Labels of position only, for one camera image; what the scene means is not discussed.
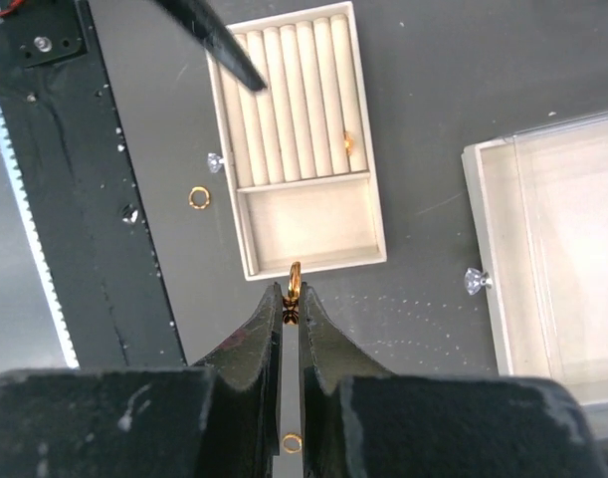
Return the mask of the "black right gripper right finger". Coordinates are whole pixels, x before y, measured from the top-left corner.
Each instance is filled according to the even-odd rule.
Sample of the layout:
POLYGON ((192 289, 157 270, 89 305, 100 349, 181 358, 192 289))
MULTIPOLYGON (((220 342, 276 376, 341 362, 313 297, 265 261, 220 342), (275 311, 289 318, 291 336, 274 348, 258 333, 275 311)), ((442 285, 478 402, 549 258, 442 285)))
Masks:
POLYGON ((300 385, 307 477, 603 477, 573 396, 533 377, 400 375, 303 286, 300 385))

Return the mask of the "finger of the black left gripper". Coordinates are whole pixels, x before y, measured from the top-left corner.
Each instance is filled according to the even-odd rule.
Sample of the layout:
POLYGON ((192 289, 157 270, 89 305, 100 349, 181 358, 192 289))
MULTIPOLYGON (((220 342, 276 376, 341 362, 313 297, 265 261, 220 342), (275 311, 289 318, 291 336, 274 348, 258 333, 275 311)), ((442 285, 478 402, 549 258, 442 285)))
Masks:
POLYGON ((268 86, 245 50, 207 1, 154 0, 236 80, 251 92, 268 86))

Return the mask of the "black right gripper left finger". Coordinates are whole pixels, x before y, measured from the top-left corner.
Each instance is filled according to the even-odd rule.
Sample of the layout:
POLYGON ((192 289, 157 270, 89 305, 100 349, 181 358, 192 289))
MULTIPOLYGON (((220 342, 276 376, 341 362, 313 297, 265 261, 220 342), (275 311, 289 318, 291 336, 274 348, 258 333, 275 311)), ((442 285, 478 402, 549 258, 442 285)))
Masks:
POLYGON ((0 477, 267 477, 282 291, 197 363, 0 374, 0 477))

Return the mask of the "beige ring slot tray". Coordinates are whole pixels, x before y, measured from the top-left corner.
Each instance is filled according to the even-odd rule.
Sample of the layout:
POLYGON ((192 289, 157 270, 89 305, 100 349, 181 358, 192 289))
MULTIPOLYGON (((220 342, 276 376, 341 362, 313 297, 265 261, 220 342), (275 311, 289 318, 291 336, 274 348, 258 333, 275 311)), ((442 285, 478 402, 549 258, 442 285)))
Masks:
POLYGON ((237 23, 264 77, 253 93, 209 74, 222 162, 249 281, 387 258, 362 62, 351 2, 237 23))

